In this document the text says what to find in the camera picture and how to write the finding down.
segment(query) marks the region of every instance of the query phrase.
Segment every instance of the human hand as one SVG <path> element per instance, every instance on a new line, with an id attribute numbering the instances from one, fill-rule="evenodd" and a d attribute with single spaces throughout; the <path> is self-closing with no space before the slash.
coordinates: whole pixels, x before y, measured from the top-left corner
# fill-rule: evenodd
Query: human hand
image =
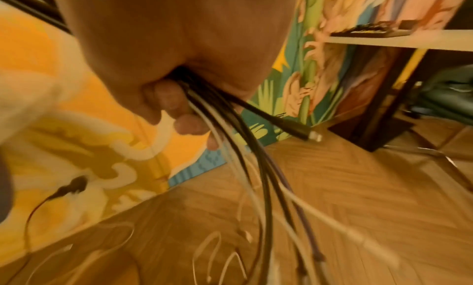
<path id="1" fill-rule="evenodd" d="M 57 0 L 84 56 L 116 101 L 151 124 L 161 111 L 180 134 L 208 128 L 167 79 L 185 66 L 249 99 L 269 74 L 296 0 Z M 214 139 L 207 146 L 217 149 Z"/>

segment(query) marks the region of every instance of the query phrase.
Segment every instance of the herringbone parquet floor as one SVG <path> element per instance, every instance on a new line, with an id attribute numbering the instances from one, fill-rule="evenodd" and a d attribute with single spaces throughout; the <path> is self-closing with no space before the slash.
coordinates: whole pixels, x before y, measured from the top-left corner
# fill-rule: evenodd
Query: herringbone parquet floor
<path id="1" fill-rule="evenodd" d="M 452 131 L 451 124 L 429 120 L 418 130 L 441 141 Z M 408 264 L 402 272 L 391 271 L 370 254 L 310 218 L 319 244 L 326 254 L 337 285 L 470 285 L 473 284 L 473 199 L 462 191 L 434 161 L 426 157 L 379 150 L 368 153 L 320 128 L 324 141 L 307 144 L 296 139 L 271 145 L 268 151 L 286 173 L 298 196 L 339 221 L 369 234 L 399 253 Z M 451 149 L 473 154 L 473 134 L 454 143 Z M 408 135 L 396 140 L 414 145 Z M 471 176 L 473 166 L 460 163 Z M 133 221 L 136 232 L 124 250 L 139 263 L 145 285 L 193 284 L 191 257 L 197 245 L 212 231 L 220 230 L 223 245 L 212 269 L 219 278 L 227 256 L 239 247 L 248 267 L 255 250 L 236 234 L 235 213 L 240 193 L 227 166 L 185 182 L 178 188 L 149 200 L 111 219 Z M 251 207 L 243 210 L 242 228 L 257 237 Z M 78 248 L 57 256 L 40 272 L 32 285 L 50 280 L 82 261 L 97 247 L 112 246 L 126 234 L 92 228 L 48 247 L 17 279 L 24 284 L 28 273 L 52 251 L 66 243 Z M 279 256 L 284 284 L 296 284 L 292 246 L 275 225 L 275 251 Z M 211 249 L 197 262 L 199 284 Z M 16 268 L 21 262 L 1 270 Z M 240 284 L 236 262 L 224 284 Z M 116 284 L 128 285 L 118 281 Z"/>

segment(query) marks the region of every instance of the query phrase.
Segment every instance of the chair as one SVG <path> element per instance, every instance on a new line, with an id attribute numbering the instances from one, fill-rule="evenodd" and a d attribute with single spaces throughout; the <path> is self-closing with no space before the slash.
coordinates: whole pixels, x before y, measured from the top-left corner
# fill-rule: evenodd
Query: chair
<path id="1" fill-rule="evenodd" d="M 421 143 L 422 147 L 402 147 L 384 145 L 385 148 L 398 151 L 431 155 L 444 158 L 450 171 L 460 177 L 464 186 L 473 191 L 472 182 L 458 169 L 453 159 L 471 160 L 473 156 L 449 155 L 443 149 L 458 139 L 471 126 L 473 126 L 473 64 L 455 68 L 444 69 L 428 79 L 418 91 L 413 103 L 409 104 L 405 114 L 412 118 L 433 116 L 454 120 L 464 126 L 441 144 L 434 145 L 414 130 L 410 132 Z"/>

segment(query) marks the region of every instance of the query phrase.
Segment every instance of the black connector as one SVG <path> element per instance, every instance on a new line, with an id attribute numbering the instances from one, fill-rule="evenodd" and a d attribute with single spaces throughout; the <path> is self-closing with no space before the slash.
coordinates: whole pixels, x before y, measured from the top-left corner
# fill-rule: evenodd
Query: black connector
<path id="1" fill-rule="evenodd" d="M 50 195 L 46 200 L 54 200 L 56 198 L 64 197 L 68 193 L 80 193 L 82 191 L 85 191 L 85 188 L 87 187 L 87 177 L 85 176 L 79 176 L 71 180 L 71 182 L 67 186 L 62 186 L 58 188 L 58 190 Z"/>

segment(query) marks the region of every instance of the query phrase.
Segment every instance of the colorful mural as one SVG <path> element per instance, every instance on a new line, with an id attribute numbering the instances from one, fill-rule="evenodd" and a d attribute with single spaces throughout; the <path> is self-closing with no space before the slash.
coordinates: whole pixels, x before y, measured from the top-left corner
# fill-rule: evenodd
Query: colorful mural
<path id="1" fill-rule="evenodd" d="M 326 43 L 330 33 L 388 19 L 418 19 L 421 29 L 441 29 L 461 1 L 299 0 L 272 72 L 249 102 L 306 125 L 360 107 L 377 90 L 397 50 L 366 54 Z M 0 93 L 12 97 L 1 103 L 29 94 L 42 106 L 23 112 L 42 116 L 29 118 L 28 126 L 9 126 L 11 133 L 0 137 L 15 187 L 14 208 L 0 223 L 0 263 L 23 255 L 28 214 L 74 177 L 88 176 L 87 189 L 40 208 L 31 224 L 33 248 L 224 163 L 219 151 L 206 149 L 207 135 L 182 136 L 170 117 L 151 126 L 120 107 L 88 69 L 73 37 L 2 3 L 0 56 Z M 264 145 L 288 137 L 253 113 L 242 116 Z"/>

